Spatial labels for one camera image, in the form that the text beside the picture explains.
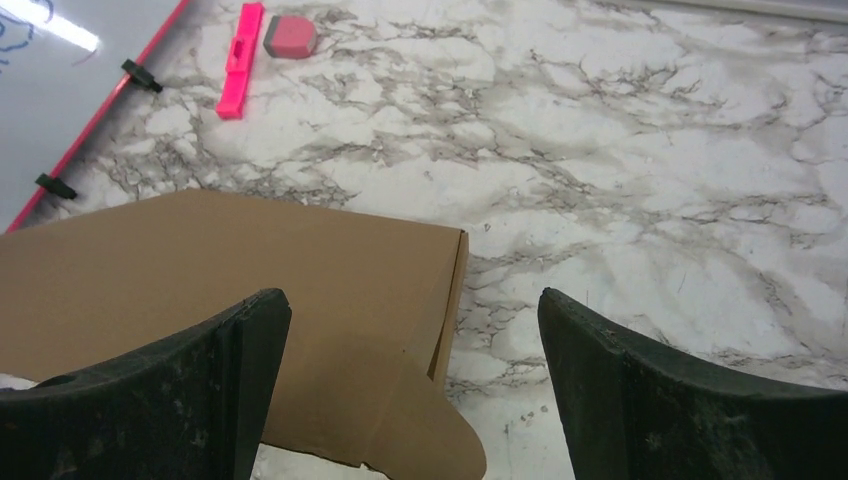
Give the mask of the brown cardboard box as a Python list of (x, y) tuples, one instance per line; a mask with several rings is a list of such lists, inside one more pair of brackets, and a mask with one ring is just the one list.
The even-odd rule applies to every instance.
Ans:
[(206, 190), (1, 238), (5, 479), (247, 479), (261, 444), (480, 479), (458, 228)]

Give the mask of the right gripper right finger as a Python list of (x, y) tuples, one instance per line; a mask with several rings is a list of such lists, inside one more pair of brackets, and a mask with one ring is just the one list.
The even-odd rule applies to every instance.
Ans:
[(847, 395), (716, 365), (545, 289), (538, 325), (579, 479), (843, 479)]

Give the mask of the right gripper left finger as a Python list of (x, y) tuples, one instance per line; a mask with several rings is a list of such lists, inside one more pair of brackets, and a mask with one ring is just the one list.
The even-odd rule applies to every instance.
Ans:
[(5, 479), (247, 479), (292, 311), (264, 289), (107, 361), (1, 395)]

